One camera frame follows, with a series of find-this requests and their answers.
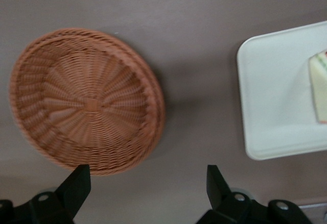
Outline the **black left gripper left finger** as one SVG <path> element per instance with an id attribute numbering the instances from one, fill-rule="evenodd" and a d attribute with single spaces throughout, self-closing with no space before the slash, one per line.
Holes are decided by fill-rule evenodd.
<path id="1" fill-rule="evenodd" d="M 90 190 L 90 167 L 79 165 L 55 191 L 41 192 L 16 207 L 1 200 L 1 223 L 74 223 Z"/>

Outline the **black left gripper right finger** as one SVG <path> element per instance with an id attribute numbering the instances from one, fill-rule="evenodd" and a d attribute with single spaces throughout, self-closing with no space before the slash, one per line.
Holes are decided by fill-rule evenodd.
<path id="1" fill-rule="evenodd" d="M 207 166 L 206 192 L 212 208 L 197 223 L 311 223 L 293 202 L 271 200 L 264 206 L 232 191 L 216 165 Z"/>

